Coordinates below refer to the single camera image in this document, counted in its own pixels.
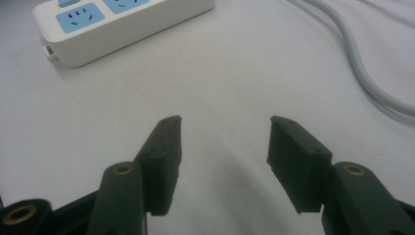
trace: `gray cable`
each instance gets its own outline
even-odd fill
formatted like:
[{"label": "gray cable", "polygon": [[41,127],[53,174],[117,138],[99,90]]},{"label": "gray cable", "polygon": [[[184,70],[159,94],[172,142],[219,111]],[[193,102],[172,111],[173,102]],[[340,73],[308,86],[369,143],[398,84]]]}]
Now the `gray cable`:
[{"label": "gray cable", "polygon": [[303,0],[304,2],[318,8],[329,16],[336,26],[339,28],[346,44],[346,50],[348,58],[350,59],[351,66],[353,67],[354,73],[357,80],[363,86],[363,88],[372,96],[372,98],[381,105],[384,105],[391,110],[396,112],[415,117],[415,106],[402,102],[394,96],[388,94],[382,90],[373,80],[364,68],[362,60],[360,58],[359,51],[353,38],[353,34],[348,28],[343,17],[332,7],[320,0]]}]

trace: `power strip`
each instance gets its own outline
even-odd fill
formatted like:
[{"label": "power strip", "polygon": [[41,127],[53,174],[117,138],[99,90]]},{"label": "power strip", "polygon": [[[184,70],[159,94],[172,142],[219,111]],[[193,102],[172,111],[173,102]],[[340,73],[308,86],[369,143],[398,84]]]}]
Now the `power strip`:
[{"label": "power strip", "polygon": [[48,59],[76,68],[213,7],[213,0],[52,0],[33,14]]}]

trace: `blue outlet socket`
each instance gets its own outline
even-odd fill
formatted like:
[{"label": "blue outlet socket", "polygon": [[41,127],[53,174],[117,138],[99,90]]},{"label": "blue outlet socket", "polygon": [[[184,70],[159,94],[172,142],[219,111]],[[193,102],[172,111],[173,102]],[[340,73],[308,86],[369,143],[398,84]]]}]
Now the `blue outlet socket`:
[{"label": "blue outlet socket", "polygon": [[103,20],[105,17],[93,3],[60,13],[56,16],[65,33],[70,33]]},{"label": "blue outlet socket", "polygon": [[150,2],[150,0],[104,0],[114,14],[123,13]]}]

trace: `brass insert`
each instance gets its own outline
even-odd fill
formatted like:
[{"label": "brass insert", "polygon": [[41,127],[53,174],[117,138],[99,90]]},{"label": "brass insert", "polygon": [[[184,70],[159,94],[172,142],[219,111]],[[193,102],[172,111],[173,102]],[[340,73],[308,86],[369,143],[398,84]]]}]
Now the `brass insert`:
[{"label": "brass insert", "polygon": [[348,164],[345,166],[345,170],[348,173],[357,175],[357,176],[362,176],[364,174],[364,170],[357,165]]},{"label": "brass insert", "polygon": [[6,225],[15,225],[24,222],[31,218],[36,211],[37,208],[33,204],[18,207],[6,214],[3,218],[3,223]]},{"label": "brass insert", "polygon": [[122,164],[116,167],[115,174],[127,174],[132,171],[132,166],[129,164]]}]

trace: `white power strip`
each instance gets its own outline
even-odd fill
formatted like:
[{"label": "white power strip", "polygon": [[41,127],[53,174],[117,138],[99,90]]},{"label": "white power strip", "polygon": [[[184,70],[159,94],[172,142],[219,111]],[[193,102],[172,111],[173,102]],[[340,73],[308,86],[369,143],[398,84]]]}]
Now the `white power strip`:
[{"label": "white power strip", "polygon": [[213,7],[213,0],[52,0],[33,14],[49,60],[75,68]]}]

